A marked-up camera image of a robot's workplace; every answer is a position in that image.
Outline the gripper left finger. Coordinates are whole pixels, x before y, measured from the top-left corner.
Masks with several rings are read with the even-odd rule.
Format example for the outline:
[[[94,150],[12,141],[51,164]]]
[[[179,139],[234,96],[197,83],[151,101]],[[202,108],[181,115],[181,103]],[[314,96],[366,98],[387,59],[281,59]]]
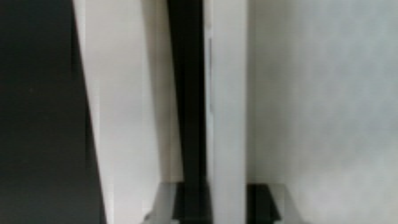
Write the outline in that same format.
[[[160,183],[153,208],[144,216],[144,221],[140,224],[181,224],[181,217],[176,214],[177,188],[177,183]]]

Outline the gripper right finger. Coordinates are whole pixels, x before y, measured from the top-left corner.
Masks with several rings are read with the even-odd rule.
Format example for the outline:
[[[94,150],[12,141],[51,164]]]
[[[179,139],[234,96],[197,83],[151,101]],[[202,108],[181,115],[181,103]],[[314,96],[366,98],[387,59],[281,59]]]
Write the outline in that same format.
[[[307,224],[282,184],[247,184],[247,224]]]

